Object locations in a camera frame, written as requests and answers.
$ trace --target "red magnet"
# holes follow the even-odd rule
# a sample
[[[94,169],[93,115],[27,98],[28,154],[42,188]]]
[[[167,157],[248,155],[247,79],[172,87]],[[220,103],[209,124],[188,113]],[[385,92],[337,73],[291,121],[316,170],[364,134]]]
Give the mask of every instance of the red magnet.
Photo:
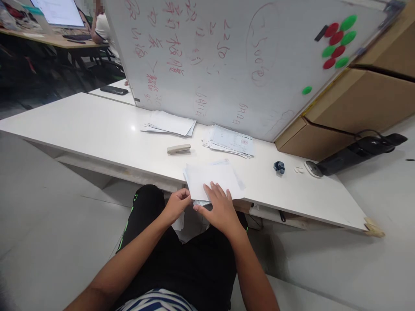
[[[326,29],[326,33],[324,34],[324,36],[326,38],[330,38],[332,35],[334,35],[336,33],[338,29],[338,23],[332,23],[327,29]]]
[[[336,32],[334,36],[330,38],[330,45],[338,44],[343,39],[343,32]]]
[[[336,63],[336,59],[335,58],[330,58],[329,60],[327,60],[324,65],[323,65],[323,69],[330,69],[331,67],[333,67],[333,65]]]
[[[340,45],[339,47],[337,47],[332,54],[332,58],[336,58],[342,55],[345,49],[346,47],[344,45]]]

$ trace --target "black pants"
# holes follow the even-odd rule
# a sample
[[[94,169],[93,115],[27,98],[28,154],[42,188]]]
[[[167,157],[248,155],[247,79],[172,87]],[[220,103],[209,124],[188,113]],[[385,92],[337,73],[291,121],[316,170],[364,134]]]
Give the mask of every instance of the black pants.
[[[138,236],[164,209],[162,191],[154,185],[137,190],[120,249]],[[241,225],[247,222],[238,213]],[[181,244],[168,228],[113,310],[151,289],[180,294],[198,311],[228,310],[236,276],[233,250],[228,239],[210,226],[204,233]]]

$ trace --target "computer monitor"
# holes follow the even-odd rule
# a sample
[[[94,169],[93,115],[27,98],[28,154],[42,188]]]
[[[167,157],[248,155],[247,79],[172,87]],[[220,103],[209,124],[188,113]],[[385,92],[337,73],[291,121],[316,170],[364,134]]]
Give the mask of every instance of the computer monitor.
[[[74,0],[31,0],[50,25],[85,27]]]

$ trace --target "blue and white striped shirt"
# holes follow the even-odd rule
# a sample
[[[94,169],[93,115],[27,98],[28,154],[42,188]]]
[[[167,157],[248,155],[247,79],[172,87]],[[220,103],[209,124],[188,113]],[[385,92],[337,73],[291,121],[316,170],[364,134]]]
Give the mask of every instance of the blue and white striped shirt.
[[[182,296],[167,289],[152,289],[127,301],[117,311],[197,311]]]

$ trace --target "whiteboard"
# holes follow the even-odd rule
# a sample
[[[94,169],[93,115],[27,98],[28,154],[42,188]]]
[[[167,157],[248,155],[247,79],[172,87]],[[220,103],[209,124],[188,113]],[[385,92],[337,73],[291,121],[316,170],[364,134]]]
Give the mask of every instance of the whiteboard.
[[[342,70],[323,69],[323,27],[357,15],[351,60],[386,18],[340,0],[122,0],[106,14],[138,107],[266,141]]]

